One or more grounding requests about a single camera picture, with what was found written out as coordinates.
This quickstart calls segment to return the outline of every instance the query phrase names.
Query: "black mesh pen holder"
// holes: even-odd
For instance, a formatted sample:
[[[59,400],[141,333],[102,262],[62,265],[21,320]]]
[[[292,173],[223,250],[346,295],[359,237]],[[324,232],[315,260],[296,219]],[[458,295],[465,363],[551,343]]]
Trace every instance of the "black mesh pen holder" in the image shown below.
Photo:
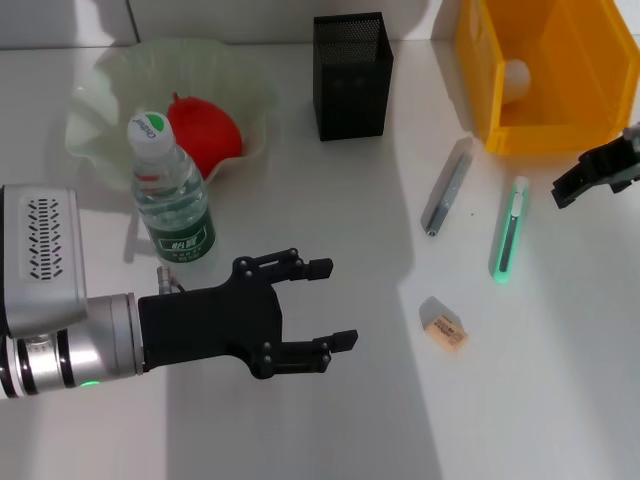
[[[382,135],[392,69],[381,13],[316,17],[313,104],[320,140]]]

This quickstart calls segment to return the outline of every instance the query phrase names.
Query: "red ball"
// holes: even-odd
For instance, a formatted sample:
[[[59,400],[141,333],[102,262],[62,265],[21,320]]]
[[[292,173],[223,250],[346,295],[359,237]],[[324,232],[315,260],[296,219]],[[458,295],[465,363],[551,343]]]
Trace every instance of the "red ball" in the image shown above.
[[[176,143],[193,158],[203,178],[223,160],[242,155],[242,135],[231,117],[211,102],[173,95],[167,118]]]

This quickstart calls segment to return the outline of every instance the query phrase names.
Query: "white tabletop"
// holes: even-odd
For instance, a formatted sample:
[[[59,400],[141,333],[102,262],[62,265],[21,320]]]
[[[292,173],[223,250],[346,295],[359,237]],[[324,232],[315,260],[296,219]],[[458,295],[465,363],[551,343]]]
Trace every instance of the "white tabletop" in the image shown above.
[[[561,211],[551,182],[571,162],[510,173],[478,153],[429,238],[429,193],[470,135],[451,45],[396,44],[384,137],[330,143],[317,136],[311,47],[237,48],[279,106],[265,158],[211,186],[212,281],[240,255],[331,257],[329,280],[277,286],[285,339],[357,328],[360,340],[324,375],[261,382],[223,358],[5,401],[2,478],[640,478],[640,187],[599,187]],[[156,292],[157,260],[129,228],[131,199],[74,170],[62,145],[67,96],[104,52],[0,53],[0,180],[78,187],[89,295],[140,297]],[[489,252],[513,173],[532,195],[499,286]],[[425,337],[432,296],[470,335],[456,355]]]

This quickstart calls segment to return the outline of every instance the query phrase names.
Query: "plastic bottle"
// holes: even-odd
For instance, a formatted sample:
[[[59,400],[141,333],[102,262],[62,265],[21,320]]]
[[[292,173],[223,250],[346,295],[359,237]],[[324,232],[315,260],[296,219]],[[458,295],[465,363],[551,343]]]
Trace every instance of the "plastic bottle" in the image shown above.
[[[136,115],[127,128],[135,153],[133,193],[158,256],[173,264],[202,258],[216,235],[202,175],[176,145],[169,120]]]

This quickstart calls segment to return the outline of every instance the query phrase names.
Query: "yellow bin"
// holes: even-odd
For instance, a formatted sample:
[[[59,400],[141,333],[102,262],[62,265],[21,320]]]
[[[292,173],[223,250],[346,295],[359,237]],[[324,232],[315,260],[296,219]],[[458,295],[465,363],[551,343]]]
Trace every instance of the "yellow bin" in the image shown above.
[[[640,56],[612,0],[463,0],[456,51],[489,152],[588,150],[628,125]],[[503,104],[509,60],[530,87]]]

